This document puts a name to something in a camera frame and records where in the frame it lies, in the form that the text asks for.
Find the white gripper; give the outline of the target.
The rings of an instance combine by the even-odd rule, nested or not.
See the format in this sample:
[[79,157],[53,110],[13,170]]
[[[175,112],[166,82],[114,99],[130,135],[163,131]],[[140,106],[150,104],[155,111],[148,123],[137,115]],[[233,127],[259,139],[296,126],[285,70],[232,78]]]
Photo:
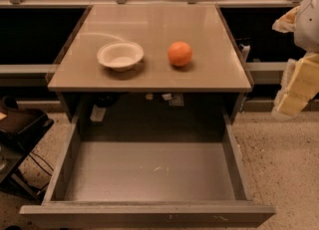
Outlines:
[[272,29],[280,33],[294,31],[295,45],[313,52],[287,62],[271,112],[275,119],[286,121],[297,117],[319,93],[319,0],[303,0],[299,7],[277,19]]

